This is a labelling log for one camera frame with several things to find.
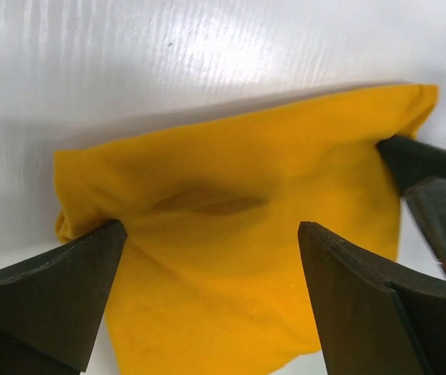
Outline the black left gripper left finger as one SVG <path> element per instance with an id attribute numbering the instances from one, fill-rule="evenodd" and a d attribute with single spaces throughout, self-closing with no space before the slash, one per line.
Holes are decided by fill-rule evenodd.
<path id="1" fill-rule="evenodd" d="M 81 374 L 127 233 L 113 220 L 0 269 L 0 374 Z"/>

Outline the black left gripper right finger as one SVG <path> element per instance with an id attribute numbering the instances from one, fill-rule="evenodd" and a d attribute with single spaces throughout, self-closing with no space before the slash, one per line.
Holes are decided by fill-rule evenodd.
<path id="1" fill-rule="evenodd" d="M 313 222 L 302 268 L 329 374 L 446 374 L 446 281 Z"/>

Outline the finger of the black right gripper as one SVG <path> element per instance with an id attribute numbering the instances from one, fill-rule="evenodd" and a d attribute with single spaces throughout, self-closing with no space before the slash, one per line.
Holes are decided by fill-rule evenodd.
<path id="1" fill-rule="evenodd" d="M 446 149 L 403 136 L 376 149 L 446 274 Z"/>

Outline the yellow t shirt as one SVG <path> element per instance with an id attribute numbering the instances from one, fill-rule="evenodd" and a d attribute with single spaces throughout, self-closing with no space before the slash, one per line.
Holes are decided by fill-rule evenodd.
<path id="1" fill-rule="evenodd" d="M 313 221 L 388 259 L 400 199 L 379 141 L 434 84 L 360 88 L 54 154 L 60 241 L 127 232 L 106 306 L 122 374 L 269 374 L 320 348 L 298 249 Z"/>

